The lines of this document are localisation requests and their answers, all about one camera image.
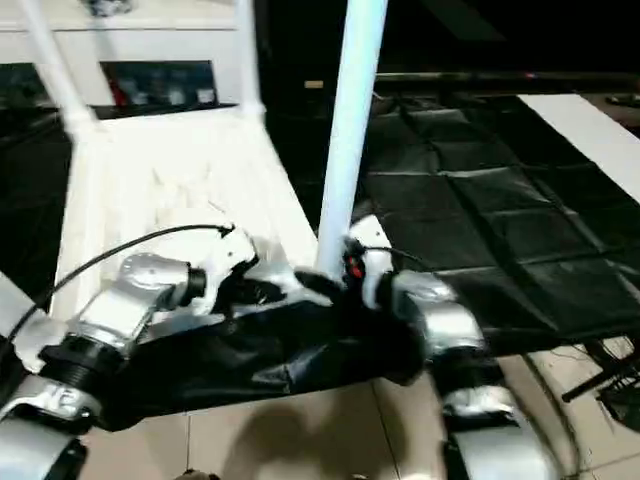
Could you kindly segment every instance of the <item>black fabric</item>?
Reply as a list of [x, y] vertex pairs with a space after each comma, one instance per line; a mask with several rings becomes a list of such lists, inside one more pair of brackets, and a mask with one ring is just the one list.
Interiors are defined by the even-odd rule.
[[[270, 121], [317, 226], [322, 180], [296, 165], [307, 152], [324, 168], [329, 120]], [[367, 213], [461, 292], [499, 353], [640, 326], [640, 207], [515, 98], [407, 100], [372, 118], [355, 217]]]
[[102, 426], [380, 376], [406, 384], [421, 366], [406, 325], [348, 301], [304, 302], [140, 346], [105, 399]]

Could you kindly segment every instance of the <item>white vertical bar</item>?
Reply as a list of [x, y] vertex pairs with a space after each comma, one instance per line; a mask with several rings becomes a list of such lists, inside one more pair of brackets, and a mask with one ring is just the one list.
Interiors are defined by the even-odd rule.
[[20, 0], [20, 7], [35, 45], [36, 68], [52, 100], [62, 110], [65, 128], [70, 134], [91, 121], [93, 113], [85, 106], [60, 55], [39, 0]]
[[237, 0], [236, 19], [240, 53], [240, 108], [245, 114], [262, 117], [264, 105], [260, 99], [253, 0]]
[[347, 6], [316, 259], [316, 267], [336, 280], [351, 224], [386, 13], [387, 0], [349, 0]]
[[109, 83], [100, 66], [101, 49], [98, 46], [98, 39], [107, 37], [110, 33], [105, 30], [54, 33], [56, 44], [65, 57], [68, 71], [73, 72], [74, 84], [86, 105], [115, 105]]

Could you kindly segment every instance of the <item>white shelf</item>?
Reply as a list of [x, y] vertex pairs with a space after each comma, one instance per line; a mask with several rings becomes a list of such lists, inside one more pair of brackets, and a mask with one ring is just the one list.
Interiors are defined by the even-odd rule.
[[[54, 31], [234, 30], [233, 0], [134, 0], [135, 8], [109, 18], [91, 17], [80, 0], [42, 0]], [[25, 31], [17, 0], [0, 0], [0, 32]]]

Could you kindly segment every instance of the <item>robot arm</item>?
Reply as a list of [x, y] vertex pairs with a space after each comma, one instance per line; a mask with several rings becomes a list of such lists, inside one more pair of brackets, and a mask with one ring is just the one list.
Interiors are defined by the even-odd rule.
[[474, 315], [451, 287], [433, 274], [405, 270], [387, 274], [379, 293], [386, 299], [383, 308], [415, 332], [441, 399], [449, 478], [559, 478], [547, 449], [520, 413]]
[[[235, 264], [250, 260], [245, 257]], [[87, 455], [77, 437], [99, 417], [102, 394], [153, 314], [204, 297], [212, 287], [207, 282], [224, 280], [233, 266], [225, 264], [224, 272], [212, 276], [153, 254], [128, 257], [117, 279], [72, 321], [60, 345], [42, 349], [40, 373], [27, 375], [0, 409], [0, 478], [77, 478]]]

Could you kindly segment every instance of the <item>white metal frame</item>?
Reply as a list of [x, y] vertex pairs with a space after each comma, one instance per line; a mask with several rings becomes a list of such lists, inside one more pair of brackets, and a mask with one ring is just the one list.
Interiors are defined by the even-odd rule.
[[[241, 96], [248, 98], [246, 91], [241, 92], [247, 72], [238, 59], [252, 61], [255, 54], [241, 53], [248, 43], [238, 37], [243, 36], [239, 32], [243, 23], [253, 25], [251, 3], [147, 0], [126, 15], [106, 19], [92, 18], [79, 0], [41, 1], [38, 7], [85, 104], [114, 104], [100, 66], [103, 61], [208, 61], [221, 102], [240, 103]], [[251, 19], [244, 20], [249, 14]], [[20, 0], [0, 4], [1, 64], [34, 60], [29, 23], [23, 18]], [[246, 28], [243, 32], [253, 35]]]
[[[237, 0], [235, 13], [252, 16], [251, 1]], [[253, 19], [237, 19], [235, 50], [250, 52], [235, 56], [241, 76], [249, 78], [238, 108], [97, 121], [81, 100], [41, 3], [20, 0], [20, 6], [37, 52], [37, 69], [46, 73], [45, 87], [60, 106], [73, 140], [57, 278], [150, 229], [190, 222], [231, 220], [282, 248], [292, 264], [313, 263], [316, 238], [262, 122], [256, 54], [251, 52]], [[222, 208], [225, 218], [211, 205]], [[201, 245], [210, 246], [209, 240]], [[194, 248], [185, 247], [189, 242], [176, 236], [175, 250], [195, 255]], [[53, 316], [71, 318], [119, 260], [72, 282], [54, 298]]]
[[319, 270], [338, 281], [386, 13], [387, 0], [349, 0], [347, 6], [316, 260]]
[[[42, 81], [47, 89], [51, 99], [61, 108], [63, 118], [65, 120], [66, 128], [72, 131], [77, 127], [78, 122], [86, 122], [92, 118], [90, 110], [86, 107], [83, 101], [83, 96], [74, 82], [74, 77], [70, 73], [69, 65], [65, 63], [65, 60], [72, 63], [72, 70], [79, 75], [88, 75], [90, 78], [86, 78], [82, 84], [98, 85], [99, 92], [97, 94], [101, 100], [104, 100], [104, 96], [108, 94], [108, 87], [104, 76], [101, 75], [98, 62], [89, 62], [93, 65], [89, 65], [86, 62], [86, 57], [79, 56], [63, 59], [60, 54], [60, 48], [56, 40], [63, 44], [63, 47], [69, 49], [90, 49], [94, 53], [94, 58], [100, 58], [106, 60], [115, 60], [116, 58], [110, 58], [110, 56], [117, 57], [122, 60], [150, 60], [148, 56], [149, 44], [158, 52], [158, 55], [162, 57], [158, 58], [166, 59], [167, 52], [175, 50], [175, 46], [183, 45], [184, 42], [180, 42], [180, 38], [175, 38], [175, 35], [188, 35], [189, 43], [193, 45], [200, 45], [200, 48], [196, 48], [195, 51], [189, 50], [189, 58], [193, 60], [202, 60], [211, 57], [223, 58], [222, 55], [214, 55], [214, 49], [218, 49], [218, 53], [222, 53], [220, 49], [237, 51], [239, 52], [239, 71], [240, 71], [240, 84], [241, 88], [239, 93], [240, 105], [245, 113], [261, 115], [264, 112], [264, 106], [260, 99], [260, 89], [258, 82], [257, 72], [257, 55], [256, 55], [256, 41], [255, 41], [255, 25], [254, 25], [254, 13], [252, 0], [237, 0], [236, 2], [236, 32], [237, 36], [233, 35], [234, 32], [221, 30], [222, 37], [217, 38], [220, 40], [216, 42], [215, 46], [207, 45], [211, 40], [210, 32], [185, 32], [176, 31], [173, 33], [173, 37], [168, 38], [164, 33], [157, 33], [154, 36], [154, 32], [138, 32], [138, 31], [115, 31], [111, 32], [112, 36], [109, 37], [109, 49], [104, 46], [97, 45], [95, 37], [93, 42], [87, 42], [88, 37], [84, 32], [79, 31], [64, 31], [59, 33], [55, 38], [49, 26], [42, 10], [42, 4], [39, 0], [19, 0], [19, 5], [26, 20], [26, 24], [29, 30], [29, 37], [35, 47], [36, 53], [36, 68], [40, 74]], [[19, 52], [24, 53], [23, 35], [7, 37], [13, 40], [10, 42], [18, 46]], [[224, 35], [225, 33], [232, 33], [231, 36]], [[193, 35], [200, 34], [202, 38], [200, 41], [194, 42]], [[140, 51], [140, 48], [144, 45], [144, 51]], [[80, 59], [82, 65], [78, 65], [74, 58]], [[227, 59], [236, 60], [234, 55], [227, 55]], [[214, 65], [215, 69], [221, 68], [223, 70], [231, 70], [231, 65]], [[218, 85], [218, 88], [222, 90], [223, 100], [233, 96], [232, 90], [233, 75], [222, 75], [219, 78], [230, 78], [229, 84], [223, 83]]]

